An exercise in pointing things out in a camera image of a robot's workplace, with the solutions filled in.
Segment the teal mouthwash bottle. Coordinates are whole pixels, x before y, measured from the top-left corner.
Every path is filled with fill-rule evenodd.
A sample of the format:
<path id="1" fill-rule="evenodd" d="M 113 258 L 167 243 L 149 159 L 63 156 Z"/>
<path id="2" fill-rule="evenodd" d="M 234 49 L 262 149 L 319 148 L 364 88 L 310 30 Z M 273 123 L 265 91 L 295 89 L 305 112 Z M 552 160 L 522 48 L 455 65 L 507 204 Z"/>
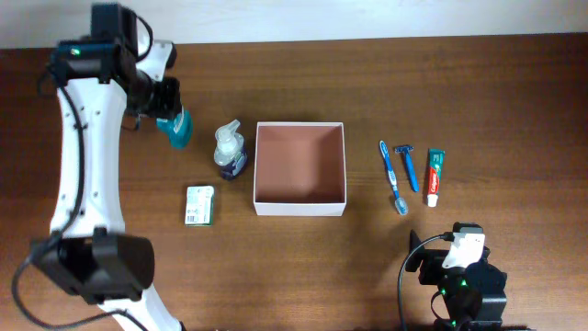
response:
<path id="1" fill-rule="evenodd" d="M 190 113 L 184 108 L 172 120 L 157 119 L 156 126 L 164 133 L 172 147 L 183 149 L 187 146 L 193 131 Z"/>

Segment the clear hand soap pump bottle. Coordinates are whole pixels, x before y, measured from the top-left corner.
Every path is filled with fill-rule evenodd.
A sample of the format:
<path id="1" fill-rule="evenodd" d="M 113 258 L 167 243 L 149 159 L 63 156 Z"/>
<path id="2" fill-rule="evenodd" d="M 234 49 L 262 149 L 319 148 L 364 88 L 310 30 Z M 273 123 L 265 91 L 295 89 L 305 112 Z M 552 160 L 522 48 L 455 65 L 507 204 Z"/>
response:
<path id="1" fill-rule="evenodd" d="M 248 155 L 244 137 L 237 131 L 241 125 L 238 120 L 219 127 L 215 132 L 216 148 L 214 161 L 220 168 L 220 175 L 225 180 L 238 177 L 245 168 Z"/>

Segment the green white soap bar box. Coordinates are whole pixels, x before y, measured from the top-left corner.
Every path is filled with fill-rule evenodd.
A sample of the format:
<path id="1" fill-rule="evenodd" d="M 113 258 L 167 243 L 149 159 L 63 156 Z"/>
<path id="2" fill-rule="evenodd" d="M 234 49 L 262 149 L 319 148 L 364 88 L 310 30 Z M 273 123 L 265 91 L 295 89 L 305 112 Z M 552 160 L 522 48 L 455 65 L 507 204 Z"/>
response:
<path id="1" fill-rule="evenodd" d="M 185 226 L 199 227 L 213 224 L 215 188 L 192 186 L 187 188 Z"/>

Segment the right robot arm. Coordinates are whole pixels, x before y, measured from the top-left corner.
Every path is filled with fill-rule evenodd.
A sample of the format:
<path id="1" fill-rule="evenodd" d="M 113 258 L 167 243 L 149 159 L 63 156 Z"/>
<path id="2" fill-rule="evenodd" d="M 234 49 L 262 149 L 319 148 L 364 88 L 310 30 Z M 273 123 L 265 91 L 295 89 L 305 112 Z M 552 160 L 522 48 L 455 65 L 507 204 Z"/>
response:
<path id="1" fill-rule="evenodd" d="M 409 252 L 401 264 L 397 291 L 405 271 L 418 272 L 419 283 L 435 286 L 448 317 L 435 317 L 434 330 L 499 330 L 507 304 L 507 274 L 488 262 L 483 228 L 455 223 L 449 232 L 421 240 L 410 232 Z"/>

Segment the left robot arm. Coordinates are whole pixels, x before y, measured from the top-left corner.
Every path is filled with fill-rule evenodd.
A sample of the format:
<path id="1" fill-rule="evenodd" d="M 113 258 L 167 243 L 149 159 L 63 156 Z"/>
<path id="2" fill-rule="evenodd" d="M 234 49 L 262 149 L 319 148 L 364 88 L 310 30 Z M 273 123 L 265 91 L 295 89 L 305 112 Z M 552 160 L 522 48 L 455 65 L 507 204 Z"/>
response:
<path id="1" fill-rule="evenodd" d="M 166 74 L 176 48 L 119 3 L 93 4 L 90 23 L 87 36 L 58 43 L 47 67 L 62 113 L 60 186 L 50 234 L 25 262 L 126 330 L 180 330 L 154 287 L 153 245 L 126 233 L 119 198 L 125 117 L 191 131 L 180 84 Z"/>

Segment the blue white toothbrush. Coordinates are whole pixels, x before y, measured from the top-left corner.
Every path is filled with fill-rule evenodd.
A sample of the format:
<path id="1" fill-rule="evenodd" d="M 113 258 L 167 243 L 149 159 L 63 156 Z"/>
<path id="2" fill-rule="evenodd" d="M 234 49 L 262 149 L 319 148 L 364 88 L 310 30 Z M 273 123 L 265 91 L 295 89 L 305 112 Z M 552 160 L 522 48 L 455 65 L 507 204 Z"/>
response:
<path id="1" fill-rule="evenodd" d="M 382 140 L 379 141 L 379 150 L 380 150 L 380 154 L 383 158 L 383 161 L 384 161 L 384 164 L 386 167 L 388 181 L 390 182 L 390 186 L 392 189 L 395 209 L 400 215 L 406 215 L 409 210 L 408 205 L 406 204 L 406 201 L 404 200 L 404 198 L 402 198 L 400 195 L 400 192 L 398 189 L 397 178 L 396 178 L 396 175 L 395 175 L 395 172 L 393 170 L 391 160 L 390 160 L 390 153 L 389 153 L 387 144 L 385 144 L 385 142 Z"/>

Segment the red green toothpaste tube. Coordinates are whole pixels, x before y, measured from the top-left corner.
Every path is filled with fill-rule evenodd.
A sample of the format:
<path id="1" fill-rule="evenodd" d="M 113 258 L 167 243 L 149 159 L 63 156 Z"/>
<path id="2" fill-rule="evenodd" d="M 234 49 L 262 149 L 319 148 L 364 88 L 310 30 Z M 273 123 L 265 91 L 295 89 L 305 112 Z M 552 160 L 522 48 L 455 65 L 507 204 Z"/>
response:
<path id="1" fill-rule="evenodd" d="M 440 177 L 445 160 L 445 152 L 439 149 L 429 150 L 427 206 L 434 208 L 439 199 Z"/>

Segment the blue disposable razor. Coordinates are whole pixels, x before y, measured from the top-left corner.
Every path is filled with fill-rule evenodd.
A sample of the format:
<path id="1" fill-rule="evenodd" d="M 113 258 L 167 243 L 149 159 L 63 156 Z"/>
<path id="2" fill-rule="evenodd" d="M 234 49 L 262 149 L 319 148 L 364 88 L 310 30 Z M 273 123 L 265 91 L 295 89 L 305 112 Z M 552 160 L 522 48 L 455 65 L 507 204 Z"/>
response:
<path id="1" fill-rule="evenodd" d="M 415 172 L 415 169 L 413 166 L 413 159 L 411 157 L 412 151 L 413 151 L 413 147 L 409 144 L 399 145 L 394 148 L 394 152 L 396 154 L 400 154 L 403 158 L 411 189 L 414 192 L 418 192 L 420 190 L 420 187 L 419 187 L 417 175 L 416 175 L 416 172 Z"/>

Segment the white open cardboard box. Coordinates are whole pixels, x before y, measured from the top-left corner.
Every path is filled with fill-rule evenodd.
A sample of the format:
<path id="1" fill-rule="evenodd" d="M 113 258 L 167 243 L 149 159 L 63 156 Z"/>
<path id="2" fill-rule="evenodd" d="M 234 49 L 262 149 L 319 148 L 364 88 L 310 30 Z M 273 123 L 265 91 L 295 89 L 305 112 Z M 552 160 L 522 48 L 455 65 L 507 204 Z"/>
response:
<path id="1" fill-rule="evenodd" d="M 340 217 L 346 203 L 342 122 L 257 123 L 253 188 L 257 215 Z"/>

